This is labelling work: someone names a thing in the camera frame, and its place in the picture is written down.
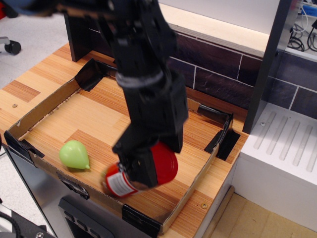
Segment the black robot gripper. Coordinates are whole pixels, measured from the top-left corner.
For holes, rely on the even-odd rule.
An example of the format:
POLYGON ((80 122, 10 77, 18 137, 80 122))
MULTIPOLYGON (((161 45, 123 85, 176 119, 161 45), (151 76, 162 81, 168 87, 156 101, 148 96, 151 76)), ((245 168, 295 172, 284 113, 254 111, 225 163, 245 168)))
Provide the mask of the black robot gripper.
POLYGON ((122 89, 131 123, 112 150, 134 188, 154 188, 158 179, 149 148, 158 141, 175 153, 183 147, 188 118, 185 79, 172 71, 156 84, 122 89))

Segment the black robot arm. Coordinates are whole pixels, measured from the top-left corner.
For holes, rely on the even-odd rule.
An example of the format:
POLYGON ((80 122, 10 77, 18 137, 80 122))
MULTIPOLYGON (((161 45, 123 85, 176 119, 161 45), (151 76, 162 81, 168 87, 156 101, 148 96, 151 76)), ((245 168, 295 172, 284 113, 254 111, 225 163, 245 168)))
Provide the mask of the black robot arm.
POLYGON ((153 148, 164 142, 182 149, 188 118, 184 78, 167 67, 177 50, 175 32, 156 0, 10 0, 25 15, 56 12, 95 20, 117 66, 131 123, 113 147, 121 166, 136 186, 158 185, 153 148))

